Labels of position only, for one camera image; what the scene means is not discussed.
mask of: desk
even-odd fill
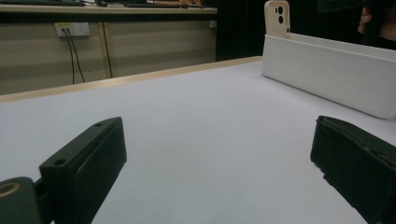
[[[0,23],[57,21],[211,21],[215,8],[43,7],[0,5]]]
[[[396,145],[377,119],[270,78],[261,58],[2,96],[0,176],[121,116],[128,161],[93,223],[365,223],[309,160],[316,118]]]

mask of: electrical outlet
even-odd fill
[[[67,34],[72,36],[90,35],[90,27],[87,22],[56,22],[56,34],[59,37],[65,36],[63,30],[68,30]]]

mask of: phone case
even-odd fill
[[[290,37],[290,7],[285,0],[271,0],[264,5],[266,34]]]

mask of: screw hole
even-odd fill
[[[0,198],[6,197],[15,191],[17,191],[21,187],[21,184],[18,182],[6,183],[0,186]]]
[[[54,164],[55,165],[63,165],[66,162],[66,160],[57,160]]]

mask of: white box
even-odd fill
[[[262,73],[367,114],[396,115],[396,51],[306,35],[266,35]]]

